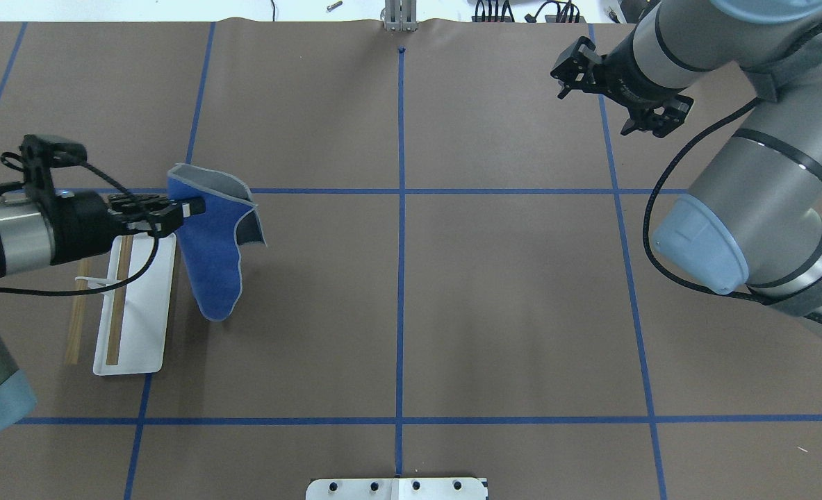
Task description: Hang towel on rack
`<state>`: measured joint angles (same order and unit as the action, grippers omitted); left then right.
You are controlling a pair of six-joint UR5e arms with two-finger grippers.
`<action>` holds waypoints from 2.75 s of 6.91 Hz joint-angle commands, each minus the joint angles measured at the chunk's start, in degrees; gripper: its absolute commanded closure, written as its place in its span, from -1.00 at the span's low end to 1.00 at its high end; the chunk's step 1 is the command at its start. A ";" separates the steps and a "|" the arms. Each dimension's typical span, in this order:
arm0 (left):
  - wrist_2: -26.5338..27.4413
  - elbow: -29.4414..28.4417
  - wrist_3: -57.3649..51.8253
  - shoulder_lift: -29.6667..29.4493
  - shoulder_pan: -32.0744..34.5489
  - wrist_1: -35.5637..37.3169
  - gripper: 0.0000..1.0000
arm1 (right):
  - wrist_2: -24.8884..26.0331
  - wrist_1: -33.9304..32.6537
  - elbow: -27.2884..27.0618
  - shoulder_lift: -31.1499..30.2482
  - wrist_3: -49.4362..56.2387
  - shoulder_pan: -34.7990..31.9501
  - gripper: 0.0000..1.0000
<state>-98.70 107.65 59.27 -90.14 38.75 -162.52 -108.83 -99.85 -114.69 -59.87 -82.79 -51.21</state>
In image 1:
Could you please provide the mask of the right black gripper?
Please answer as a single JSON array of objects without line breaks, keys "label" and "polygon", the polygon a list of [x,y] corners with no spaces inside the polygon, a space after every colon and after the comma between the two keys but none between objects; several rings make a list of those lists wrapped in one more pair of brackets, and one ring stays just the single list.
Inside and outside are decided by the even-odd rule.
[{"label": "right black gripper", "polygon": [[599,56],[589,37],[579,37],[562,51],[550,76],[558,85],[558,99],[580,91],[605,96],[627,108],[630,117],[621,127],[621,136],[649,132],[665,138],[686,123],[696,103],[689,96],[676,96],[681,88],[652,82],[639,69],[631,51]]}]

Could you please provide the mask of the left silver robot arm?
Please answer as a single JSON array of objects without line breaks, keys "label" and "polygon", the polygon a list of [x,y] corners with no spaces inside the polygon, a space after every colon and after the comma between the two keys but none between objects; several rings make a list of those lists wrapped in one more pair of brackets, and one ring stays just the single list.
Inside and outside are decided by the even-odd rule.
[{"label": "left silver robot arm", "polygon": [[[14,297],[70,298],[72,319],[91,295],[102,296],[93,372],[97,376],[152,374],[163,366],[164,339],[176,258],[176,228],[204,211],[200,199],[143,195],[103,200],[93,191],[7,197],[0,185],[0,278],[83,262],[108,254],[108,273],[74,278],[72,290],[0,287]],[[26,372],[0,334],[0,432],[37,405]]]}]

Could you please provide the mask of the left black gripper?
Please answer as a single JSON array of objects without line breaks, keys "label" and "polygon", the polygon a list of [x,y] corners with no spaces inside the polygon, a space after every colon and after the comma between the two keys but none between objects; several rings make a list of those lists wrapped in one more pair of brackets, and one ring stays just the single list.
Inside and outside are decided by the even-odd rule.
[{"label": "left black gripper", "polygon": [[174,200],[163,195],[110,195],[72,191],[52,197],[49,222],[54,250],[51,265],[64,265],[108,253],[116,237],[147,234],[166,238],[185,219],[206,212],[201,197]]}]

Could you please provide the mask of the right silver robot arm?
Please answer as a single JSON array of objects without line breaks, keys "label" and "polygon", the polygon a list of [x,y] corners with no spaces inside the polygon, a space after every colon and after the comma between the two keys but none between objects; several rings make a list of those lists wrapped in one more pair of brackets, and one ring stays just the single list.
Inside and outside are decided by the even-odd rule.
[{"label": "right silver robot arm", "polygon": [[611,53],[581,37],[550,75],[664,138],[684,95],[735,63],[755,96],[671,159],[643,212],[643,252],[682,287],[797,317],[822,339],[822,1],[661,1]]}]

